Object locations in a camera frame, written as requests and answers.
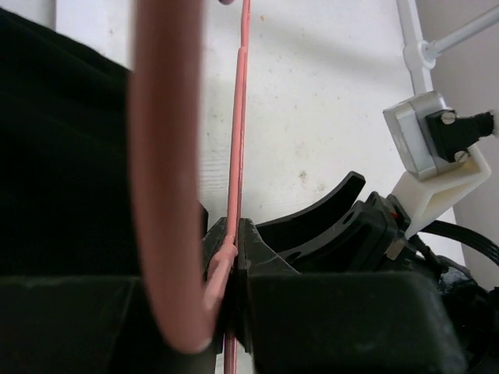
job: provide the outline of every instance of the black fabric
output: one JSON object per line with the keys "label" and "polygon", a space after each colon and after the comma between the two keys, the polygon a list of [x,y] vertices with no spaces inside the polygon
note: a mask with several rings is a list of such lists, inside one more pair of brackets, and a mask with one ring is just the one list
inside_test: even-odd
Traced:
{"label": "black fabric", "polygon": [[0,275],[138,274],[128,71],[0,9]]}

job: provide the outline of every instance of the curved pink tube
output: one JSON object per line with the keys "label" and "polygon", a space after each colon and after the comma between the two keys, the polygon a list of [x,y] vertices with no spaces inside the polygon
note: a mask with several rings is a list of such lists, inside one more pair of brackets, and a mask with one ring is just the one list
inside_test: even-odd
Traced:
{"label": "curved pink tube", "polygon": [[[178,351],[196,353],[211,342],[237,256],[250,2],[243,2],[227,236],[210,263],[205,288],[199,225],[193,224],[199,220],[196,131],[201,3],[141,0],[137,7],[136,61],[129,95],[129,164],[143,279],[165,340]],[[234,338],[226,340],[235,347]]]}

